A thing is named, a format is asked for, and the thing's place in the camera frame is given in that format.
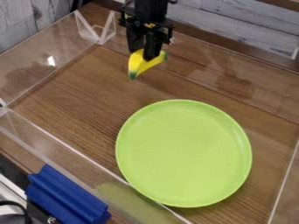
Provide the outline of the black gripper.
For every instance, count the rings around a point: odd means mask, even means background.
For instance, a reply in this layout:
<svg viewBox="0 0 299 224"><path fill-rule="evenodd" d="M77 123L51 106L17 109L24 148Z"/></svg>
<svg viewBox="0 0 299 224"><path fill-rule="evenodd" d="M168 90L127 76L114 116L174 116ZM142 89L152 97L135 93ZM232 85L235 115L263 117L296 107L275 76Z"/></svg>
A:
<svg viewBox="0 0 299 224"><path fill-rule="evenodd" d="M131 53L144 48L144 60L159 56L163 43L170 44L174 25L167 19L168 4L175 0L126 0L120 6L119 24L126 27Z"/></svg>

